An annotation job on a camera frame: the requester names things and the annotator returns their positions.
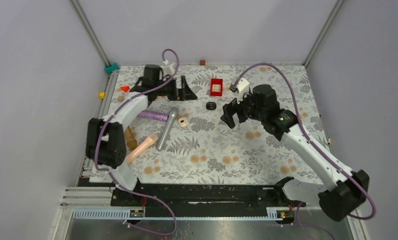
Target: gray wall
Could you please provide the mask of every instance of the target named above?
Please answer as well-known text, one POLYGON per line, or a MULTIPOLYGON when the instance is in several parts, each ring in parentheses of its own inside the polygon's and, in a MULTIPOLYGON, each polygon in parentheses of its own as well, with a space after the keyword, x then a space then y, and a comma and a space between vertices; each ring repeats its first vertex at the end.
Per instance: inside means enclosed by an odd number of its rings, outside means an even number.
POLYGON ((370 176, 370 236, 398 239, 398 0, 346 1, 308 74, 335 155, 370 176))
POLYGON ((109 58, 183 64, 302 63, 336 0, 80 0, 109 58))
POLYGON ((105 79, 68 1, 0 0, 0 239, 48 237, 105 79))

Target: orange cone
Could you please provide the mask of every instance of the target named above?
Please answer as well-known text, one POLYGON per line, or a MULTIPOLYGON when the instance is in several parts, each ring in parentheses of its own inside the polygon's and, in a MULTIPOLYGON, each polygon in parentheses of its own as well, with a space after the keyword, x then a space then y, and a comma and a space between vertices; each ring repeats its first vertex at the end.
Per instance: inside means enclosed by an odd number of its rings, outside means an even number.
POLYGON ((122 86, 121 90, 123 90, 124 93, 126 93, 126 92, 128 92, 130 90, 130 87, 129 86, 122 86))

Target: tan object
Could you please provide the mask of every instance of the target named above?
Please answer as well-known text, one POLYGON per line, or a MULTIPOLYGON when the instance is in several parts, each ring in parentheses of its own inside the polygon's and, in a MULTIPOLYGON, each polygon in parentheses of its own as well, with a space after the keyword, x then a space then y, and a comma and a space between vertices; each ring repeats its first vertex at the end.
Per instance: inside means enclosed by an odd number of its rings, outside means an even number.
POLYGON ((141 153, 143 153, 147 148, 152 146, 154 143, 158 141, 159 137, 155 133, 150 134, 149 136, 146 137, 146 139, 138 146, 136 147, 130 154, 128 154, 125 157, 125 162, 127 164, 131 163, 134 161, 134 159, 137 158, 141 153))
POLYGON ((134 138, 134 135, 130 127, 127 127, 127 129, 125 130, 124 137, 125 141, 127 142, 127 147, 128 149, 130 149, 130 151, 133 151, 134 149, 137 148, 138 144, 136 139, 134 138))
POLYGON ((187 126, 189 125, 189 122, 187 121, 187 118, 185 116, 183 116, 178 119, 178 124, 180 124, 180 127, 182 127, 182 128, 187 128, 187 126))
POLYGON ((124 96, 123 96, 123 95, 121 95, 121 96, 119 96, 117 99, 118 99, 118 102, 120 102, 120 103, 121 103, 122 101, 124 101, 124 96))

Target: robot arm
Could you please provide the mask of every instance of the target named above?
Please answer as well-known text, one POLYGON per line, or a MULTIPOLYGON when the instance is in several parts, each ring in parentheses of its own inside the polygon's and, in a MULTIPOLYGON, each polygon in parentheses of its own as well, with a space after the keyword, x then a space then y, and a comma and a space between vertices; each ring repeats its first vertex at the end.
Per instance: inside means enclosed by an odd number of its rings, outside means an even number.
MULTIPOLYGON (((361 191, 346 176, 328 163, 304 137, 297 116, 289 110, 280 108, 276 92, 270 85, 258 85, 251 92, 249 83, 245 79, 241 79, 236 90, 239 96, 223 106, 224 114, 221 116, 221 120, 230 128, 235 126, 234 114, 238 115, 240 123, 247 119, 260 121, 268 133, 298 153, 324 184, 305 183, 291 177, 285 178, 280 182, 283 182, 282 190, 286 198, 310 205, 319 204, 324 213, 335 221, 342 220, 366 200, 361 191)), ((354 172, 319 144, 306 128, 305 132, 310 140, 317 144, 339 167, 354 178, 366 191, 368 190, 370 179, 363 170, 354 172)))
MULTIPOLYGON (((127 97, 131 98, 137 94, 139 93, 129 92, 127 97)), ((148 103, 148 96, 141 95, 125 105, 118 114, 110 120, 99 146, 98 164, 107 166, 106 168, 115 178, 114 181, 116 180, 116 182, 130 190, 133 190, 136 186, 137 177, 128 164, 123 164, 128 151, 124 138, 124 130, 141 111, 148 107, 148 103)), ((85 146, 85 154, 88 158, 94 159, 99 133, 102 126, 111 116, 112 114, 108 114, 101 119, 92 118, 88 122, 87 142, 85 146)))

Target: table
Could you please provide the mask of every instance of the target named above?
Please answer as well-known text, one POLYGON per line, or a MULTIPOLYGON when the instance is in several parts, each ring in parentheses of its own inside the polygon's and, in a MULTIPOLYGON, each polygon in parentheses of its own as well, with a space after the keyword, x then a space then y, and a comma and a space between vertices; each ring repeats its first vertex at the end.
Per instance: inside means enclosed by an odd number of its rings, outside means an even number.
MULTIPOLYGON (((177 122, 163 151, 150 147, 130 164, 142 183, 165 184, 252 184, 271 185, 286 176, 303 182, 321 181, 315 172, 290 148, 265 132, 255 120, 247 120, 230 129, 220 120, 222 106, 236 97, 229 90, 230 83, 247 68, 245 65, 182 65, 177 79, 185 75, 187 83, 198 96, 194 101, 169 101, 159 97, 148 110, 168 113, 171 107, 179 109, 189 127, 177 122), (222 97, 209 96, 211 78, 223 79, 222 97), (216 102, 216 110, 207 110, 206 102, 216 102)), ((279 67, 291 82, 300 117, 310 133, 328 148, 314 95, 303 66, 279 67)), ((119 96, 125 93, 121 86, 133 86, 143 75, 144 66, 121 66, 109 106, 115 111, 121 104, 119 96)), ((256 67, 244 76, 251 88, 260 84, 271 85, 277 93, 280 107, 294 110, 290 91, 282 77, 270 67, 256 67)), ((135 138, 141 143, 146 136, 160 135, 165 122, 136 117, 131 123, 135 138)), ((110 183, 107 173, 93 168, 90 182, 110 183)))

